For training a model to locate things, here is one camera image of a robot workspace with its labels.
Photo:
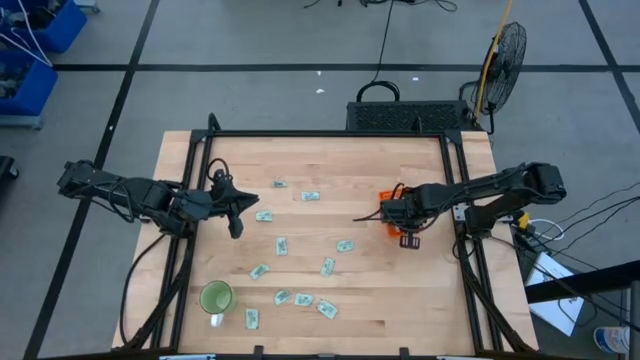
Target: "paper money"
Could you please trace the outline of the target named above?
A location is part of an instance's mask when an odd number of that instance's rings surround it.
[[[319,192],[302,192],[302,201],[320,200]]]
[[[336,250],[338,252],[347,252],[353,250],[353,241],[351,240],[340,240],[338,244],[336,244]]]
[[[324,258],[324,264],[322,264],[322,270],[320,270],[320,275],[324,277],[329,277],[333,272],[333,267],[336,265],[336,261],[330,257]]]
[[[276,239],[276,255],[285,256],[289,253],[289,249],[287,248],[287,238],[277,238]]]
[[[297,293],[294,303],[300,306],[309,306],[313,303],[313,295]]]
[[[275,188],[285,188],[289,186],[289,184],[287,184],[286,181],[282,181],[282,180],[274,180],[273,181],[273,187]]]
[[[257,330],[259,323],[259,313],[257,309],[247,309],[245,310],[245,324],[247,325],[247,330]]]
[[[333,320],[333,318],[336,317],[336,314],[338,313],[338,309],[327,300],[320,300],[320,303],[318,304],[318,306],[316,306],[316,309],[318,309],[318,311],[320,311],[322,315],[331,320]]]
[[[253,280],[258,280],[260,276],[264,275],[264,273],[266,273],[269,270],[271,270],[269,265],[260,264],[256,266],[255,269],[251,270],[251,272],[249,273],[249,276],[251,276]]]
[[[287,290],[280,290],[276,293],[276,296],[273,297],[273,301],[276,305],[282,305],[284,302],[291,298],[291,293]]]
[[[258,211],[256,213],[256,221],[272,222],[273,214],[271,211]]]

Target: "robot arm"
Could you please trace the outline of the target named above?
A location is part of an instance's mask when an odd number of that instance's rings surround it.
[[[227,216],[231,237],[242,234],[240,213],[258,202],[258,196],[238,191],[233,177],[218,169],[211,190],[183,190],[179,183],[147,178],[124,178],[96,169],[90,161],[67,162],[58,180],[59,193],[72,199],[100,198],[127,222],[141,216],[151,219],[160,230],[185,237],[191,224],[212,216]],[[127,208],[123,213],[118,207]]]
[[[567,193],[557,167],[544,163],[521,164],[453,185],[436,183],[405,188],[399,199],[380,202],[381,218],[411,238],[433,223],[424,226],[427,220],[435,220],[454,205],[498,195],[502,196],[487,205],[466,208],[464,220],[468,235],[486,237],[498,219],[529,204],[555,204]]]

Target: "cup handle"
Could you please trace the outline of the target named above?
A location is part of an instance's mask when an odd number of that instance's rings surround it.
[[[211,327],[219,327],[222,324],[224,314],[211,315]]]

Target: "wooden table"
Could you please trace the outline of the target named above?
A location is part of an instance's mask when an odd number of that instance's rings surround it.
[[[165,133],[156,179],[180,181],[188,139],[189,132]],[[485,133],[463,133],[463,141],[471,178],[496,171]],[[417,251],[398,247],[378,222],[351,221],[376,210],[378,192],[398,181],[408,186],[445,183],[436,139],[224,137],[214,139],[212,154],[229,163],[236,187],[259,194],[260,202],[242,214],[245,230],[239,240],[230,238],[226,219],[200,224],[180,352],[252,353],[254,345],[263,345],[267,354],[385,355],[398,354],[399,347],[408,347],[412,355],[474,353],[460,266],[451,254],[455,238],[450,213],[420,234]],[[450,154],[455,159],[453,150]],[[459,179],[455,165],[454,172]],[[272,188],[277,179],[289,187]],[[302,202],[301,191],[319,191],[321,199]],[[273,222],[256,222],[259,210],[272,211]],[[157,235],[155,226],[143,225],[136,256]],[[506,225],[497,225],[494,235],[511,239]],[[280,236],[288,239],[286,257],[275,255]],[[336,242],[345,239],[355,241],[355,250],[339,254]],[[132,277],[125,321],[129,337],[158,300],[168,243],[143,258]],[[537,347],[513,249],[491,240],[484,246],[497,306],[522,338]],[[320,275],[325,256],[336,260],[329,278]],[[254,281],[248,274],[258,264],[268,264],[271,271]],[[236,310],[220,328],[210,326],[210,316],[198,303],[203,286],[216,279],[238,294]],[[313,294],[316,302],[300,307],[290,300],[275,306],[274,294],[281,289]],[[318,299],[337,306],[334,320],[316,310]],[[259,309],[258,330],[245,329],[245,308]],[[479,302],[478,308],[485,348],[490,348],[486,313]],[[163,345],[168,344],[173,316],[170,309]]]

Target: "green cup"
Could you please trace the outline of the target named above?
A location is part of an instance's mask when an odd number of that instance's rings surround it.
[[[211,314],[211,326],[222,324],[224,314],[228,314],[236,307],[236,293],[224,281],[215,280],[207,284],[200,293],[202,310]]]

